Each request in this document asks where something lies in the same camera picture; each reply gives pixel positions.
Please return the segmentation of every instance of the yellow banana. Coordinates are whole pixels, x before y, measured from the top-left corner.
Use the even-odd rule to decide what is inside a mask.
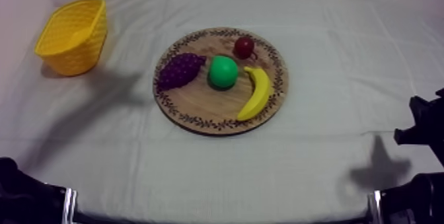
[[[272,91],[270,79],[263,69],[244,67],[244,70],[250,74],[254,81],[254,92],[250,100],[237,115],[237,120],[239,121],[251,119],[259,114],[267,104],[268,97]]]

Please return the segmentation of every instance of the round wooden board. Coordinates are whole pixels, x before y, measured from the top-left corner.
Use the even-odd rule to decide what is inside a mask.
[[[254,40],[258,60],[240,60],[233,55],[237,38],[249,36]],[[178,54],[192,52],[206,56],[199,75],[187,85],[169,91],[157,90],[160,70]],[[211,59],[216,55],[233,58],[239,68],[235,85],[227,91],[212,89],[207,83]],[[236,121],[237,114],[248,102],[254,84],[244,66],[261,67],[272,82],[274,93],[267,105],[255,117],[244,122]],[[236,28],[208,28],[193,32],[175,42],[159,60],[154,76],[153,92],[163,113],[186,130],[204,135],[234,135],[257,128],[269,120],[283,104],[288,90],[288,72],[279,52],[265,39]]]

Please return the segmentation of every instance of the plastic basket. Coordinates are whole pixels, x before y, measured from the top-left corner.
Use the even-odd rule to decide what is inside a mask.
[[[35,47],[54,71],[73,76],[93,68],[107,33],[104,0],[78,0],[54,12]]]

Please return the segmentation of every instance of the table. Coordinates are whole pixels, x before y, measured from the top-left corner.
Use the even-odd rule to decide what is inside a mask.
[[[111,0],[93,71],[63,78],[32,52],[8,78],[0,155],[79,191],[80,208],[156,221],[352,217],[366,193],[442,171],[428,147],[397,146],[408,100],[444,82],[443,21],[354,0]],[[261,128],[209,138],[170,123],[152,95],[161,54],[183,35],[232,26],[284,57],[289,94]]]

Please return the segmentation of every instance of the small red fruit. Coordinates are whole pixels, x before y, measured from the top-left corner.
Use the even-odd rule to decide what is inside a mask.
[[[235,43],[235,55],[240,59],[251,57],[254,49],[254,41],[249,37],[240,37]]]

